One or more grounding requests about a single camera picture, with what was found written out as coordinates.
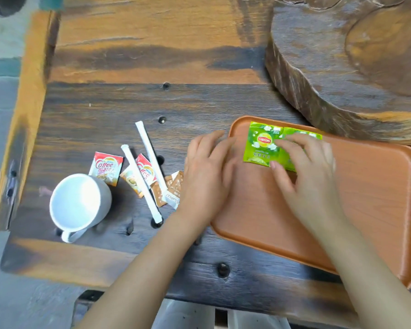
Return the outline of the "red white creamer packet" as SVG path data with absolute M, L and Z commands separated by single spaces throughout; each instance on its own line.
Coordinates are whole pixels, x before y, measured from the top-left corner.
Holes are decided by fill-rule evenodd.
M 142 153 L 140 153 L 136 158 L 136 164 L 142 174 L 143 180 L 148 186 L 148 189 L 151 189 L 152 184 L 157 181 L 151 162 Z
M 88 175 L 104 181 L 109 186 L 116 187 L 123 162 L 122 156 L 96 151 Z

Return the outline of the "brown sugar packet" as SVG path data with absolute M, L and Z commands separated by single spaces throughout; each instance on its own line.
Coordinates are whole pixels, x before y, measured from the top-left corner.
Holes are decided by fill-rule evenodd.
M 152 193 L 152 196 L 154 198 L 155 204 L 157 207 L 162 207 L 167 204 L 167 202 L 163 199 L 163 192 L 160 188 L 159 182 L 154 181 L 151 186 L 150 186 L 150 191 Z
M 181 186 L 184 180 L 184 172 L 176 171 L 167 180 L 167 190 L 164 191 L 164 200 L 173 208 L 177 209 L 180 204 Z

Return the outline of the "person's right forearm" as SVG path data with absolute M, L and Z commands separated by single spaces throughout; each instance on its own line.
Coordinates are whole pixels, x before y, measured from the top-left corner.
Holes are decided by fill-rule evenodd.
M 411 293 L 345 217 L 305 222 L 327 253 L 363 329 L 411 329 Z

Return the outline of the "green tea bag packet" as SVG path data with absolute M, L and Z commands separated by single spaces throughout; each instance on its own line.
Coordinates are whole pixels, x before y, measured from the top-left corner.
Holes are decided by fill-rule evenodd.
M 270 161 L 279 162 L 280 148 L 275 140 L 280 139 L 284 127 L 252 121 L 248 128 L 248 138 L 243 161 L 269 167 Z
M 316 138 L 316 139 L 319 139 L 319 140 L 323 139 L 323 136 L 319 133 L 304 131 L 304 130 L 300 130 L 300 129 L 296 129 L 296 128 L 292 128 L 292 127 L 285 127 L 284 130 L 283 130 L 283 133 L 280 135 L 279 139 L 285 139 L 285 138 L 287 138 L 287 136 L 295 134 L 295 133 L 306 134 L 310 137 L 313 137 L 313 138 Z M 279 149 L 278 161 L 284 167 L 285 170 L 296 172 L 295 166 L 294 166 L 294 164 L 293 164 L 293 162 L 292 162 L 292 160 L 289 156 L 289 153 L 287 151 L 285 151 L 285 149 L 283 149 L 283 148 Z

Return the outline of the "tan yellow sachet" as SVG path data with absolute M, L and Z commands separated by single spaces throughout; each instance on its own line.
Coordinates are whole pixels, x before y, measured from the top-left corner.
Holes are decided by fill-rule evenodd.
M 120 173 L 120 178 L 122 178 L 126 183 L 137 193 L 139 198 L 143 198 L 144 194 L 134 177 L 134 171 L 130 166 L 126 167 L 123 172 Z

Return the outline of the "white ceramic mug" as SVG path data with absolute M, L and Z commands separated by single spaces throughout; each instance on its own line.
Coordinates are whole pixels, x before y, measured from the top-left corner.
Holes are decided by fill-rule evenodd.
M 73 243 L 99 224 L 109 213 L 112 198 L 109 186 L 94 176 L 74 174 L 64 178 L 49 203 L 51 219 L 62 230 L 61 240 Z

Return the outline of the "large carved wooden slab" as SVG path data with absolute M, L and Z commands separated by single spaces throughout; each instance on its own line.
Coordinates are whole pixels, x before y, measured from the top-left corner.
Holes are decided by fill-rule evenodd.
M 411 146 L 411 0 L 275 0 L 265 65 L 312 126 Z

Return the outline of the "orange plastic tray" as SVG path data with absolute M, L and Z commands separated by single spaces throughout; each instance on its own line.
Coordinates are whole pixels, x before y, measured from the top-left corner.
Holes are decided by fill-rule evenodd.
M 243 116 L 230 127 L 238 164 L 231 191 L 212 222 L 222 238 L 300 264 L 336 273 L 329 258 L 291 213 L 269 167 L 243 161 L 251 122 L 295 127 L 323 135 L 336 159 L 336 179 L 345 214 L 390 270 L 411 288 L 411 147 L 353 140 L 263 117 Z

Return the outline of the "person's left hand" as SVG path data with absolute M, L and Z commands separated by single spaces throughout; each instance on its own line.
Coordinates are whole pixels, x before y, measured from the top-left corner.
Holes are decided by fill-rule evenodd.
M 194 162 L 186 168 L 177 215 L 198 229 L 205 228 L 222 209 L 232 184 L 237 159 L 230 152 L 223 168 L 214 163 Z

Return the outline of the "person's left forearm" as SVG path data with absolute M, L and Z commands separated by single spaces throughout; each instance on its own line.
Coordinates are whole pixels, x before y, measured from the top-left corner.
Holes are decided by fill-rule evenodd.
M 75 329 L 151 329 L 186 252 L 213 217 L 177 209 Z

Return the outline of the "person's right hand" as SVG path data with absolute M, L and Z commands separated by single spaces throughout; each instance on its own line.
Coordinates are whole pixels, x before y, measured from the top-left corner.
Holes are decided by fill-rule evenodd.
M 325 143 L 324 153 L 308 153 L 293 142 L 293 134 L 275 144 L 285 149 L 295 166 L 295 195 L 283 197 L 296 218 L 322 244 L 334 242 L 347 229 L 335 180 L 335 159 L 332 147 Z

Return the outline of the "white paper stick sachet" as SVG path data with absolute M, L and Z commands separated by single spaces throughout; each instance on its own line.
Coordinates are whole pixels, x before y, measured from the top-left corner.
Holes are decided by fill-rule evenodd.
M 163 223 L 163 217 L 161 216 L 159 209 L 153 199 L 153 196 L 151 194 L 151 192 L 148 189 L 147 183 L 145 182 L 145 180 L 143 179 L 143 176 L 141 174 L 141 171 L 139 169 L 139 167 L 137 166 L 137 163 L 135 161 L 135 158 L 133 157 L 130 147 L 127 144 L 123 144 L 121 146 L 121 149 L 126 157 L 126 159 L 128 160 L 132 171 L 134 173 L 134 178 L 136 180 L 136 183 L 138 185 L 138 187 L 140 188 L 140 190 L 142 191 L 144 198 L 147 202 L 148 208 L 152 214 L 153 217 L 153 221 L 154 221 L 154 225 L 157 227 L 160 227 Z
M 148 154 L 149 161 L 151 162 L 151 165 L 153 167 L 155 176 L 156 176 L 157 181 L 159 183 L 159 187 L 160 187 L 161 194 L 162 194 L 162 200 L 166 201 L 166 193 L 167 193 L 168 187 L 166 185 L 165 177 L 164 177 L 164 175 L 162 173 L 162 170 L 160 168 L 160 165 L 159 165 L 159 162 L 157 160 L 157 156 L 154 152 L 152 143 L 150 141 L 150 138 L 148 137 L 148 133 L 145 129 L 143 121 L 138 121 L 138 122 L 135 123 L 135 125 L 136 125 L 137 130 L 139 132 L 139 135 L 142 139 L 142 142 L 143 142 L 144 147 L 146 149 L 146 152 Z

